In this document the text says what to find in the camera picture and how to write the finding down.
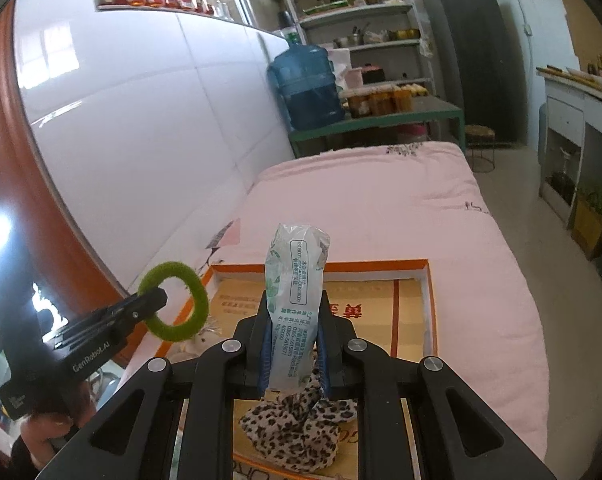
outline metal screw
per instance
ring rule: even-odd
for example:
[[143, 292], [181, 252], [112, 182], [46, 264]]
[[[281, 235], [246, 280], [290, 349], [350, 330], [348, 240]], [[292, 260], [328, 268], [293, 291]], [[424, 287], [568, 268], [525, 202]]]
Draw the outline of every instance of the metal screw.
[[160, 357], [155, 357], [147, 364], [147, 369], [151, 372], [160, 372], [165, 370], [165, 367], [168, 365], [168, 362], [165, 359], [161, 359]]
[[236, 339], [227, 339], [223, 341], [221, 348], [225, 352], [238, 352], [241, 349], [241, 341]]
[[355, 337], [348, 341], [348, 348], [353, 352], [362, 352], [367, 348], [367, 341]]
[[443, 361], [441, 361], [441, 359], [438, 357], [426, 357], [423, 360], [423, 365], [431, 372], [437, 372], [443, 368]]

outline leopard print cloth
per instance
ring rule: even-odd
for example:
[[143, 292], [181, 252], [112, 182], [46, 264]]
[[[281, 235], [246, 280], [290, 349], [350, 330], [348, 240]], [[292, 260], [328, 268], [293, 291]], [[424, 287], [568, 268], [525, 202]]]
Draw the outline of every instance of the leopard print cloth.
[[260, 402], [241, 417], [239, 425], [269, 462], [311, 473], [332, 465], [338, 424], [355, 417], [354, 400], [329, 401], [323, 397], [315, 368], [301, 393], [279, 402]]

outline pink comforter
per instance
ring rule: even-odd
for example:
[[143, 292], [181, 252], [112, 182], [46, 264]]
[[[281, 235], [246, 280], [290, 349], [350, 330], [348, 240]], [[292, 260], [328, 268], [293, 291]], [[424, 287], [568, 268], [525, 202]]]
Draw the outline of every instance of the pink comforter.
[[327, 232], [332, 262], [427, 258], [440, 356], [545, 456], [549, 373], [536, 305], [456, 145], [284, 162], [260, 174], [238, 218], [215, 261], [263, 263], [279, 222]]

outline refrigerator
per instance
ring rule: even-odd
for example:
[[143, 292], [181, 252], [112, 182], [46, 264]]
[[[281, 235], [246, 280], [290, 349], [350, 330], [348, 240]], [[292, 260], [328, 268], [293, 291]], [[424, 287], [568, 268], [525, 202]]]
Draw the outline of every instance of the refrigerator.
[[447, 100], [465, 111], [465, 124], [488, 126], [499, 144], [514, 143], [520, 67], [497, 0], [423, 1]]

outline concrete floor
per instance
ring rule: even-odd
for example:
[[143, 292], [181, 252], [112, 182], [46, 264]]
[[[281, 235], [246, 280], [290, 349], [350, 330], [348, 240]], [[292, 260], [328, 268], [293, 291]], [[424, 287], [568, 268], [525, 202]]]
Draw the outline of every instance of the concrete floor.
[[529, 148], [498, 150], [476, 174], [482, 195], [539, 309], [550, 367], [546, 464], [558, 480], [588, 468], [602, 428], [602, 285], [596, 268], [538, 196]]

